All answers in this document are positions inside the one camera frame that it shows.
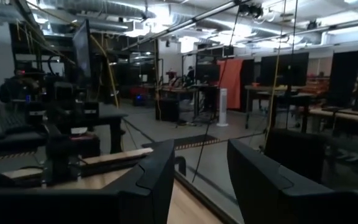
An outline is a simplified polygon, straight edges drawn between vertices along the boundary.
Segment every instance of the yellow black hazard tape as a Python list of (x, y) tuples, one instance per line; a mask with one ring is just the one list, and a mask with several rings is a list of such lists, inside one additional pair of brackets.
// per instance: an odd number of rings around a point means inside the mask
[(5, 156), (0, 156), (0, 160), (17, 158), (17, 157), (22, 157), (22, 156), (31, 156), (31, 155), (34, 155), (36, 152), (37, 151), (31, 151), (31, 152), (22, 152), (22, 153), (17, 153), (17, 154), (10, 154), (10, 155), (5, 155)]
[[(216, 144), (216, 143), (219, 143), (219, 142), (221, 142), (220, 139), (213, 139), (213, 140), (205, 141), (204, 145)], [(175, 150), (189, 149), (189, 148), (192, 148), (192, 147), (199, 147), (199, 146), (202, 146), (202, 145), (203, 145), (203, 142), (185, 144), (185, 145), (182, 145), (182, 146), (176, 146)]]

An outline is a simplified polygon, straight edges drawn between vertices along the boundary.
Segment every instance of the concrete floor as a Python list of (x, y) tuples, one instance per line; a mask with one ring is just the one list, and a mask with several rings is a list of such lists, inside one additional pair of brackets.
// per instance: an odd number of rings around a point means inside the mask
[[(205, 134), (206, 131), (206, 125), (196, 127), (181, 126), (176, 128), (176, 125), (173, 123), (156, 121), (153, 108), (133, 107), (123, 104), (121, 109), (128, 114), (128, 117), (125, 119), (129, 123), (122, 124), (122, 128), (127, 131), (127, 134), (123, 137), (124, 151), (140, 149), (142, 144), (150, 143), (149, 139), (154, 141), (178, 139)], [(278, 115), (277, 126), (285, 127), (285, 120), (284, 114)], [(264, 135), (247, 136), (261, 133), (266, 127), (267, 119), (261, 112), (255, 111), (250, 119), (249, 129), (245, 129), (245, 114), (228, 111), (227, 122), (229, 126), (224, 128), (217, 127), (215, 124), (210, 126), (208, 134), (222, 140), (222, 142), (204, 147), (198, 175), (195, 177), (193, 184), (235, 220), (242, 223), (241, 213), (236, 205), (227, 167), (226, 140), (239, 138), (243, 143), (258, 149), (264, 143)], [(294, 125), (294, 119), (289, 118), (288, 126), (292, 127)], [(108, 154), (110, 148), (108, 126), (96, 127), (96, 133), (101, 140), (102, 153)], [(176, 151), (177, 156), (183, 156), (186, 159), (188, 166), (186, 178), (190, 182), (194, 177), (200, 150), (200, 147), (195, 147)], [(44, 159), (45, 152), (40, 148), (35, 156), (0, 161), (0, 172), (15, 170), (24, 166), (36, 166), (39, 161)]]

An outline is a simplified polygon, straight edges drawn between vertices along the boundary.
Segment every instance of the keyboard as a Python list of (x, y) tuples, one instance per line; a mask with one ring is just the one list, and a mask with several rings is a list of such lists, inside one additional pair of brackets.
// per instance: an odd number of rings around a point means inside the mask
[(15, 134), (33, 131), (34, 128), (25, 122), (24, 114), (10, 114), (0, 119), (3, 133)]

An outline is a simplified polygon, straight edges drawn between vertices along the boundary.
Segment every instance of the orange partition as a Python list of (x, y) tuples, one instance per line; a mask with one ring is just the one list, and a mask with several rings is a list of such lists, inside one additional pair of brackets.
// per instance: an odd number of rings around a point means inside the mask
[(242, 68), (242, 61), (243, 59), (227, 59), (225, 61), (218, 61), (218, 65), (221, 66), (220, 88), (227, 89), (228, 109), (239, 109), (241, 107), (240, 72)]

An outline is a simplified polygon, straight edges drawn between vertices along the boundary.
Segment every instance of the ceiling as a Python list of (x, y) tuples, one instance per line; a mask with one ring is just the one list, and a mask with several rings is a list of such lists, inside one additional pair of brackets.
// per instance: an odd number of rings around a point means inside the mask
[[(70, 21), (90, 17), (91, 28), (96, 32), (119, 35), (148, 35), (150, 31), (156, 33), (170, 26), (185, 22), (192, 17), (220, 6), (229, 0), (28, 0), (39, 2), (39, 6), (57, 13)], [(236, 27), (234, 41), (252, 40), (262, 37), (272, 37), (280, 33), (283, 26), (284, 33), (291, 33), (296, 17), (296, 29), (304, 29), (309, 21), (317, 19), (324, 25), (333, 25), (358, 19), (358, 0), (253, 0), (264, 9), (264, 16), (260, 19), (241, 17)], [(283, 22), (284, 5), (286, 13)], [(228, 43), (234, 26), (237, 7), (220, 13), (201, 22), (196, 26), (175, 32), (179, 37), (196, 37), (198, 43), (223, 44)], [(45, 21), (62, 24), (58, 19), (34, 10)], [(13, 17), (8, 22), (16, 21), (17, 14), (2, 13), (0, 17)], [(297, 38), (300, 42), (318, 44), (320, 33), (312, 33)]]

